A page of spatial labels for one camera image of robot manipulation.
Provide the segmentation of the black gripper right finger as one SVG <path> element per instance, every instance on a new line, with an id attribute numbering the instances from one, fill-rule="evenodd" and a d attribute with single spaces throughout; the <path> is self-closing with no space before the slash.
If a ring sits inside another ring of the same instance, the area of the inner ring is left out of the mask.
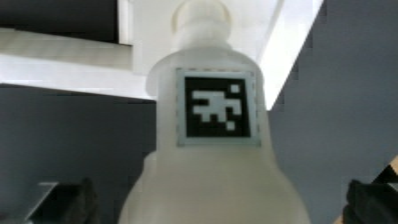
<path id="1" fill-rule="evenodd" d="M 376 180 L 353 180 L 337 224 L 398 224 L 398 156 Z"/>

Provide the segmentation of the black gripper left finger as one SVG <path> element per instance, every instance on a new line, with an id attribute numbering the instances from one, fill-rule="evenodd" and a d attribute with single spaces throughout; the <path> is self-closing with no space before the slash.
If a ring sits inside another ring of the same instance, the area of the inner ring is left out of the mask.
<path id="1" fill-rule="evenodd" d="M 22 224 L 102 224 L 98 194 L 90 178 L 79 183 L 38 184 Z"/>

